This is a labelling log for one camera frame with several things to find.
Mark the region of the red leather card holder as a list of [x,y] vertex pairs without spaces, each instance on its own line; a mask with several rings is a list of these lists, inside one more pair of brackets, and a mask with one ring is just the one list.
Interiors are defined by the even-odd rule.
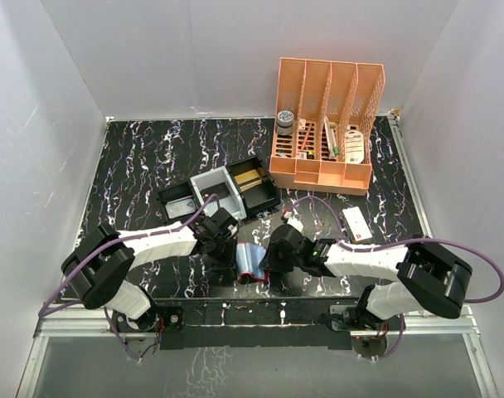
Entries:
[[238,243],[235,252],[235,267],[237,282],[248,284],[254,282],[267,282],[269,274],[260,267],[266,249],[252,243]]

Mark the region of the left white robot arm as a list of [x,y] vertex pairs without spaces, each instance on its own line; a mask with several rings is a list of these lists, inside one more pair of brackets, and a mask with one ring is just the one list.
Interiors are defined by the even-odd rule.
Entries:
[[233,260],[239,222],[223,207],[207,216],[142,231],[117,231],[102,224],[86,236],[61,266],[69,286],[87,309],[123,314],[140,331],[154,327],[158,306],[146,289],[127,281],[138,266],[172,257],[206,255],[228,265]]

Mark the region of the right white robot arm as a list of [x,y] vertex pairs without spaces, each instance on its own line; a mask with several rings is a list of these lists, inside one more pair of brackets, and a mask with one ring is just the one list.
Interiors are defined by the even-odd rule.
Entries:
[[259,266],[270,274],[299,268],[315,277],[386,280],[385,285],[365,288],[354,309],[367,322],[423,310],[456,319],[473,275],[467,262],[435,240],[414,238],[387,245],[310,240],[292,222],[274,230]]

